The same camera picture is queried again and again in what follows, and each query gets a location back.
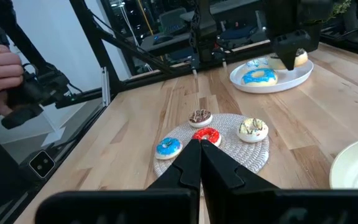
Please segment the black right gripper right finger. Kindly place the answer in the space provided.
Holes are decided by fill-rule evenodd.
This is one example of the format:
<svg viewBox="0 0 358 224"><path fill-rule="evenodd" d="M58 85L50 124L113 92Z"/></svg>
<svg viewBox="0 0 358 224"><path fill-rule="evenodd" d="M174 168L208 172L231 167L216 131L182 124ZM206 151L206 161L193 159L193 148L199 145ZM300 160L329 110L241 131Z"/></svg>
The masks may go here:
<svg viewBox="0 0 358 224"><path fill-rule="evenodd" d="M211 224L358 224L358 190L280 189L201 141Z"/></svg>

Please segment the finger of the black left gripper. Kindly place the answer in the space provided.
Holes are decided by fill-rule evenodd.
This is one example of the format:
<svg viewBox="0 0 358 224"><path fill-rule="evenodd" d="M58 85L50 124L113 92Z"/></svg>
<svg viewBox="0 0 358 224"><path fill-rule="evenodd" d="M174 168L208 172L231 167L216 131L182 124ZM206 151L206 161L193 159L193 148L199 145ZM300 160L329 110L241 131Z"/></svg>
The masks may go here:
<svg viewBox="0 0 358 224"><path fill-rule="evenodd" d="M298 49L304 49L310 41L311 37L305 30L295 30L275 37L272 41L272 48L286 69L293 70L296 51Z"/></svg>

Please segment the large chocolate striped donut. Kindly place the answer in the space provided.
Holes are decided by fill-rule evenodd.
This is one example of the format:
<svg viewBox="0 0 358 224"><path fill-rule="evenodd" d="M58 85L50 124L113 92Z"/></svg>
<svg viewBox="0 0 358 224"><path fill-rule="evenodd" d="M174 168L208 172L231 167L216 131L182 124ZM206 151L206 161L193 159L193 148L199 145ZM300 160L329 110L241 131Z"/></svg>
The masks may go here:
<svg viewBox="0 0 358 224"><path fill-rule="evenodd" d="M300 67L308 61L308 54L305 49L298 49L295 54L294 67ZM267 64L274 70L286 70L286 66L278 57L277 54L272 54L267 57Z"/></svg>

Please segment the large blue iced donut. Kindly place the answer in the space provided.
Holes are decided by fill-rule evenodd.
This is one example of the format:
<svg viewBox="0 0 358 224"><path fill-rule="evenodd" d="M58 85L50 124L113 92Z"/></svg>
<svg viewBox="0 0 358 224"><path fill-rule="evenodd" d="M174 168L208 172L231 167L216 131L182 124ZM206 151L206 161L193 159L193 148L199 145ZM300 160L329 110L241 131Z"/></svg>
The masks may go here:
<svg viewBox="0 0 358 224"><path fill-rule="evenodd" d="M277 82L277 74L271 68L250 70L241 78L241 83L245 86L272 86Z"/></svg>

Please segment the large pale blue sprinkled donut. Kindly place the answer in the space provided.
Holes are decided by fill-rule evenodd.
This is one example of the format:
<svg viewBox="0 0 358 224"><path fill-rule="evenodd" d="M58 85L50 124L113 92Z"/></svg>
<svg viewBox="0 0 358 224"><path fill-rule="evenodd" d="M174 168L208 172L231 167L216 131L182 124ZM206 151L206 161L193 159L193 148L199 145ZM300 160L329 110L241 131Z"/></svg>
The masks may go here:
<svg viewBox="0 0 358 224"><path fill-rule="evenodd" d="M249 60L245 63L244 69L245 70L256 70L260 68L270 68L270 65L267 61L267 57L259 57L252 60Z"/></svg>

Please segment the small blue sprinkled donut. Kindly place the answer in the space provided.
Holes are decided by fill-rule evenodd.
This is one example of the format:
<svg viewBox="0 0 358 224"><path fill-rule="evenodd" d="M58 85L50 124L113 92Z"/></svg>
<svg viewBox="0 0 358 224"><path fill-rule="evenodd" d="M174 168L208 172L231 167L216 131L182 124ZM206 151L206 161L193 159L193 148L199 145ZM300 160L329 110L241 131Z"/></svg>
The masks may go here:
<svg viewBox="0 0 358 224"><path fill-rule="evenodd" d="M183 149L183 144L176 138L164 138L156 146L155 157L166 160L177 156Z"/></svg>

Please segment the small red sprinkled donut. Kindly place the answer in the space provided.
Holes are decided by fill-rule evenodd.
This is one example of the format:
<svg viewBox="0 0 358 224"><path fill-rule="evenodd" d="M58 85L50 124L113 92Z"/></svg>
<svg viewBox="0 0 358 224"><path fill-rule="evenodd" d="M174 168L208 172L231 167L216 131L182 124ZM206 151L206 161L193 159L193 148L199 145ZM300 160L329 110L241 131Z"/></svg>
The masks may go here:
<svg viewBox="0 0 358 224"><path fill-rule="evenodd" d="M221 143L221 134L217 129L214 128L202 128L194 133L192 139L197 140L208 140L210 143L214 144L216 147L219 147Z"/></svg>

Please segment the small chocolate sprinkled donut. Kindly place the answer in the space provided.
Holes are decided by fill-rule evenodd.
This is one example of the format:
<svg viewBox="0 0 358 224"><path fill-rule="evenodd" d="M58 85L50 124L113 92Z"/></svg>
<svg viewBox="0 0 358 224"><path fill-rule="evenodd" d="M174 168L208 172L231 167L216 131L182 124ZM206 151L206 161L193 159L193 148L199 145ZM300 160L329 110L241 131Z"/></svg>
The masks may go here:
<svg viewBox="0 0 358 224"><path fill-rule="evenodd" d="M212 122L213 115L206 109L195 110L189 115L188 123L194 128L202 128Z"/></svg>

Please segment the white round plate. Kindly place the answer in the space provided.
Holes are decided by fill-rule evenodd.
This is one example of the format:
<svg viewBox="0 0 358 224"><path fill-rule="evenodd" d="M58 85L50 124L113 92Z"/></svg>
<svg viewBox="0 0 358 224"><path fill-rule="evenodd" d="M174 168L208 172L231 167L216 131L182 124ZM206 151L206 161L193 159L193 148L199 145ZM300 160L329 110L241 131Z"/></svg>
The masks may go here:
<svg viewBox="0 0 358 224"><path fill-rule="evenodd" d="M294 88L305 82L314 69L314 64L308 60L300 67L291 71L277 70L278 82L272 86L245 86L241 83L242 76L248 72L244 69L245 63L236 67L230 74L230 81L240 91L247 93L275 93Z"/></svg>

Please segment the green potted plant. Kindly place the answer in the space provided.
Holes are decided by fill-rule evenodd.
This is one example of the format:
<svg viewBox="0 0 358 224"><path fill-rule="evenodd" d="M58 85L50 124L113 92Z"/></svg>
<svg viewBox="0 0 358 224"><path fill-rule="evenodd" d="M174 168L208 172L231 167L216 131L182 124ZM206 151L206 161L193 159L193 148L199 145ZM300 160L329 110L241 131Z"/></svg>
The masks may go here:
<svg viewBox="0 0 358 224"><path fill-rule="evenodd" d="M351 5L352 0L302 0L305 6L305 18L302 28L311 37L305 47L307 52L318 48L323 24L336 16L343 14Z"/></svg>

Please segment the small white striped donut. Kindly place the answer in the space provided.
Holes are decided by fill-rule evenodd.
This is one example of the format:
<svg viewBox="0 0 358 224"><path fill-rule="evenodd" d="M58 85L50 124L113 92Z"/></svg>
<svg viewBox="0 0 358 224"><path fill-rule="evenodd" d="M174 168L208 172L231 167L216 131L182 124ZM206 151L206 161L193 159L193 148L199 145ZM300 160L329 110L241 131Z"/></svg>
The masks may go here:
<svg viewBox="0 0 358 224"><path fill-rule="evenodd" d="M247 118L239 125L237 136L244 142L260 142L267 137L269 127L261 119Z"/></svg>

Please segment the round woven grey mat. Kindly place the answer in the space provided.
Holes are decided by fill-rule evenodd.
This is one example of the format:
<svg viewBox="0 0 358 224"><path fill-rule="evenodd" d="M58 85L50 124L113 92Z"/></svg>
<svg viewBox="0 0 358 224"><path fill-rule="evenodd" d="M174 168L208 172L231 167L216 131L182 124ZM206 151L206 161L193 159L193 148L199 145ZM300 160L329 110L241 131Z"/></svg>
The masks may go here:
<svg viewBox="0 0 358 224"><path fill-rule="evenodd" d="M213 114L212 122L207 127L217 129L222 136L219 148L238 163L257 174L269 159L269 137L266 135L259 142L244 142L236 134L237 129L246 116L240 114L220 113ZM191 137L198 129L183 123L173 128L166 136L177 138L183 148L189 143ZM160 177L175 160L160 160L154 158L154 172Z"/></svg>

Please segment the dark grey desk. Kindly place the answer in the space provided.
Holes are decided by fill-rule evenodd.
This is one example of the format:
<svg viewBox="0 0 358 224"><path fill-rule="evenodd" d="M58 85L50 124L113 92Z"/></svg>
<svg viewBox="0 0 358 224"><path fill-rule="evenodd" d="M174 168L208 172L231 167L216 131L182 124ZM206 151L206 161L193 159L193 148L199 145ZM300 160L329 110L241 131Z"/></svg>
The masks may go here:
<svg viewBox="0 0 358 224"><path fill-rule="evenodd" d="M140 47L154 56L169 54L177 50L185 49L190 46L190 33L173 35L173 39L162 44L153 45L155 35L165 35L163 33L154 34L143 39Z"/></svg>

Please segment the black computer mouse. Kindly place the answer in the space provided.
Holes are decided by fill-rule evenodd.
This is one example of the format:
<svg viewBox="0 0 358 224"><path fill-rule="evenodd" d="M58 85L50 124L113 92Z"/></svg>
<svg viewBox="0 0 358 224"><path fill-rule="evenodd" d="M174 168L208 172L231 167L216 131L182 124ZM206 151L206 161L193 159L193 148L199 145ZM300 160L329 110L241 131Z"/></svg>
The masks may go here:
<svg viewBox="0 0 358 224"><path fill-rule="evenodd" d="M162 44L172 39L173 39L172 35L155 35L153 45Z"/></svg>

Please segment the black aluminium table frame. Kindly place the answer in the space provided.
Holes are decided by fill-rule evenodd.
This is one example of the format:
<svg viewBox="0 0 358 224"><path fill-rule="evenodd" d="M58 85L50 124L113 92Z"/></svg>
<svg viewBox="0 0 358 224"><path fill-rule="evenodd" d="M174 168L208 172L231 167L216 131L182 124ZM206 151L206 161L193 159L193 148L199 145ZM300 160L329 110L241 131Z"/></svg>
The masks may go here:
<svg viewBox="0 0 358 224"><path fill-rule="evenodd" d="M166 63L163 63L160 60L157 60L156 57L145 50L136 50L135 47L129 44L125 38L115 38L109 32L103 30L97 22L94 20L95 16L92 14L90 9L87 7L85 0L70 0L70 4L80 22L81 27L85 33L86 38L92 48L94 55L101 67L102 71L105 69L105 75L109 78L108 87L108 96L116 96L120 92L127 90L140 88L146 85L151 85L154 83L170 80L173 78L182 77L190 74L191 65L179 65L178 67L168 66ZM336 42L334 39L330 39L328 36L323 35L323 43L328 44L333 47L339 47L341 50L347 50L352 53L358 54L358 44L348 43L345 46L345 42ZM146 74L144 77L135 77L134 80L120 81L118 75L115 71L115 68L112 64L112 61L107 53L107 50L103 44L103 40L108 42L111 45L127 52L132 57L137 57L140 60L145 60L147 63L151 63L157 68L157 72ZM241 60L251 59L256 56L262 56L262 54L272 53L273 48L269 43L255 45L249 47L248 49L240 49L234 53L225 53L226 56L225 62L234 63L240 62ZM219 61L214 59L214 61L203 62L199 65L199 70L201 72L211 70L218 67L218 62L224 62L223 59ZM62 101L56 103L56 108L64 108L67 106L72 106L78 103L83 103L88 100L94 100L98 97L102 97L103 88L97 88L90 91L85 91L79 93L75 96L65 96Z"/></svg>

